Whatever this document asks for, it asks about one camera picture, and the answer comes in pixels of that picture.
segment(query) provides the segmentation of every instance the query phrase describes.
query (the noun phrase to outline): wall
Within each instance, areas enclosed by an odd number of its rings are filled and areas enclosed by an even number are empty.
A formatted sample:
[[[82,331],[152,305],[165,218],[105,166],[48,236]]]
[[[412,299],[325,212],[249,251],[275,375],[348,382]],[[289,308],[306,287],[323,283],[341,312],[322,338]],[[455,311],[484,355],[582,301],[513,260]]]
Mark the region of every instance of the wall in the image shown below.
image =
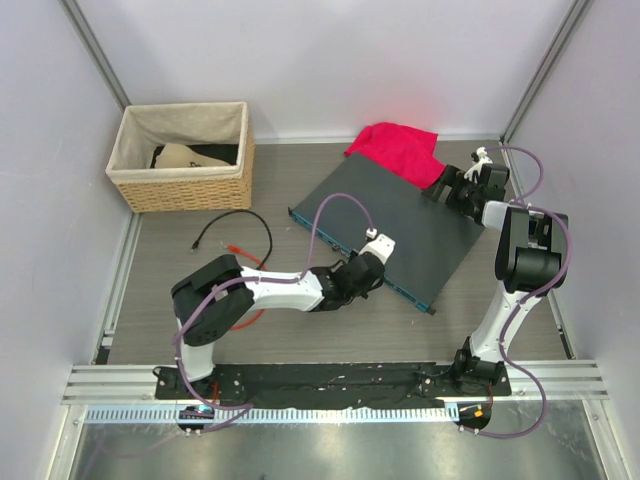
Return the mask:
[[[42,478],[73,363],[97,339],[128,208],[121,115],[55,1],[0,6],[0,477]]]
[[[545,162],[545,183],[534,199],[569,215],[575,256],[558,300],[577,353],[598,360],[618,416],[624,415],[622,435],[636,468],[638,18],[635,0],[594,2],[511,142]],[[517,161],[531,186],[535,167],[525,157]]]
[[[258,138],[502,133],[571,0],[79,0],[132,103],[246,99]]]

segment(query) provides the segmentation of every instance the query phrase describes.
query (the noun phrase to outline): item in basket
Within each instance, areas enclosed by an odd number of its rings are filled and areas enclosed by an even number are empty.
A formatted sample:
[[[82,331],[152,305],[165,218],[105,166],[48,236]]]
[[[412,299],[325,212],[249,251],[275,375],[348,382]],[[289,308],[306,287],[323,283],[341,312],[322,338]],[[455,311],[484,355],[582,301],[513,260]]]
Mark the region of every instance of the item in basket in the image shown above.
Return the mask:
[[[229,163],[215,157],[200,155],[186,145],[167,143],[152,162],[151,168],[226,167]]]

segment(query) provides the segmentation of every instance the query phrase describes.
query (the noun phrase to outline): basket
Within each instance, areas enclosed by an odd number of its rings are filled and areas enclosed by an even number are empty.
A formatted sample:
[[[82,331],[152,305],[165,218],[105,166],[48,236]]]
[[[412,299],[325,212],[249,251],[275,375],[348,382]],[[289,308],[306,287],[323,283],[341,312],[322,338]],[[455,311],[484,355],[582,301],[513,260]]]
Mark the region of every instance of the basket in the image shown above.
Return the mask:
[[[167,143],[238,144],[235,165],[152,169]],[[130,106],[106,173],[134,212],[251,207],[255,144],[246,102]]]

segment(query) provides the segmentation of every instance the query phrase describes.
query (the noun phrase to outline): black wire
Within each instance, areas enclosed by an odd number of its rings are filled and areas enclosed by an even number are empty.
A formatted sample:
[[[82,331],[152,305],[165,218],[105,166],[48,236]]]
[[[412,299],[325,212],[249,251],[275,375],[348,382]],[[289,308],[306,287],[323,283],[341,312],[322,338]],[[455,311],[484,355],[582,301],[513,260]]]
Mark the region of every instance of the black wire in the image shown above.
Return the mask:
[[[218,220],[220,220],[220,219],[222,219],[224,217],[228,217],[229,215],[233,215],[234,213],[248,213],[250,215],[253,215],[258,220],[260,220],[260,222],[262,222],[262,224],[264,225],[265,230],[267,231],[267,235],[269,237],[269,250],[267,251],[267,254],[264,256],[262,261],[260,262],[260,265],[258,265],[258,270],[262,270],[262,267],[264,266],[265,263],[267,263],[267,260],[269,259],[269,257],[271,256],[271,252],[273,251],[273,237],[271,236],[271,230],[269,229],[269,225],[267,225],[267,222],[265,222],[264,218],[262,218],[256,212],[252,212],[251,210],[244,210],[244,209],[231,210],[230,212],[225,212],[225,213],[222,213],[222,214],[218,215],[216,218],[214,218],[213,220],[211,220],[209,223],[207,223],[204,226],[204,228],[200,232],[200,235],[198,235],[198,238],[196,238],[196,241],[193,242],[193,245],[191,245],[191,250],[197,250],[198,249],[198,246],[200,245],[200,241],[202,240],[202,237],[204,236],[205,233],[207,233],[207,230],[209,229],[209,227],[211,225],[213,225]]]

